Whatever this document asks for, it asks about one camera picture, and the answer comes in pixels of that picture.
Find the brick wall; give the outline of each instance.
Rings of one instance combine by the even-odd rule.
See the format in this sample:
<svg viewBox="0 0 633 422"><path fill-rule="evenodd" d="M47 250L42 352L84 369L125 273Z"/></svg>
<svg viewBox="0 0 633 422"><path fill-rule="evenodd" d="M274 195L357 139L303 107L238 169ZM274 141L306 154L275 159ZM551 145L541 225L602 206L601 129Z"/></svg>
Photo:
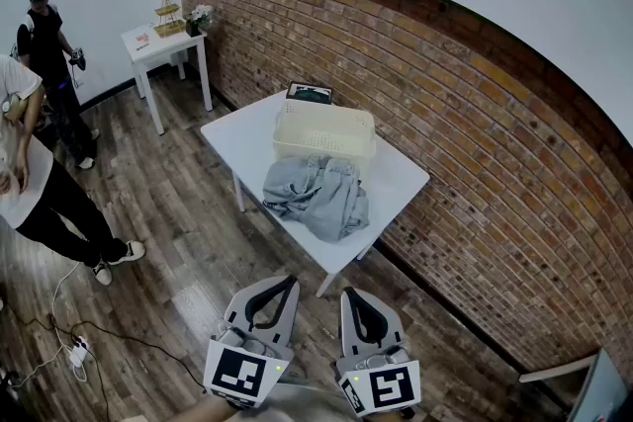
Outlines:
<svg viewBox="0 0 633 422"><path fill-rule="evenodd" d="M633 155L577 84L447 0L199 3L234 103L326 84L431 175L383 239L516 359L633 380Z"/></svg>

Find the power plug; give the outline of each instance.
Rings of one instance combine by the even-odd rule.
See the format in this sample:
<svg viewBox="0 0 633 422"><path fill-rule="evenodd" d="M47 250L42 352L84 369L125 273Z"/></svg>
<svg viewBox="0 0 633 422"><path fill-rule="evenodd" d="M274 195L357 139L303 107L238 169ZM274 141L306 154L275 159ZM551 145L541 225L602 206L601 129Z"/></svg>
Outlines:
<svg viewBox="0 0 633 422"><path fill-rule="evenodd" d="M88 355L88 350L90 350L88 342L82 336L78 336L70 353L70 362L75 368L81 368L84 359Z"/></svg>

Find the blue denim fabric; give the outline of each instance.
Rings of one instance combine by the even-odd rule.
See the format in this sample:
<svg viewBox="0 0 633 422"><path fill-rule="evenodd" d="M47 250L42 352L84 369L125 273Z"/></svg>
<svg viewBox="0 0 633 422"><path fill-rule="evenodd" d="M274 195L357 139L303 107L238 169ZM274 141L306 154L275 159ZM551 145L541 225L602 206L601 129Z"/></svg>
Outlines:
<svg viewBox="0 0 633 422"><path fill-rule="evenodd" d="M341 158L282 158L268 170L264 206L335 243L369 225L369 202L358 177L358 169Z"/></svg>

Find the flower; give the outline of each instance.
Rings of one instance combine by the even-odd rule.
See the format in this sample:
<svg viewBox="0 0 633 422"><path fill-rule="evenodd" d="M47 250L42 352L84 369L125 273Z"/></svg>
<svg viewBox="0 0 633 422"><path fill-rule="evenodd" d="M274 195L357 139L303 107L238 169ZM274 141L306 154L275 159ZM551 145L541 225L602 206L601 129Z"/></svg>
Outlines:
<svg viewBox="0 0 633 422"><path fill-rule="evenodd" d="M204 4L199 4L191 12L191 19L198 24L199 27L205 28L211 24L211 13L213 8Z"/></svg>

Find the wooden floor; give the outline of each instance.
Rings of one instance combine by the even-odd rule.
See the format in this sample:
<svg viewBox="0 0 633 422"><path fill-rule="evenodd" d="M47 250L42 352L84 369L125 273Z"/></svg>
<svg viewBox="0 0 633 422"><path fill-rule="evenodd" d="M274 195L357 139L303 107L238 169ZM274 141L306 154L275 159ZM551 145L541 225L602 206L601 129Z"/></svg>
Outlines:
<svg viewBox="0 0 633 422"><path fill-rule="evenodd" d="M102 131L97 164L80 174L70 169L115 234L142 240L147 255L114 268L109 287L80 266L60 290L60 325L90 319L159 344L201 380L214 322L232 295L262 278L291 273L302 284L294 374L335 388L330 363L339 355L338 298L353 285L400 312L422 370L418 421L540 421L559 414L531 387L519 387L514 370L374 250L348 266L324 298L316 298L324 272L253 202L247 200L246 213L239 212L230 172L200 136L200 126L227 109L214 99L215 109L207 113L199 86L179 82L177 73L152 83L165 135L156 134L136 89L127 90L85 114ZM24 318L46 320L55 286L73 263L4 221L0 237L6 299ZM90 327L79 331L99 360L111 420L162 420L203 395L178 363L159 352ZM0 313L5 368L25 375L56 349L52 333L24 329L8 310ZM25 386L25 401L40 420L105 420L94 362L86 369L89 381L80 383L60 356Z"/></svg>

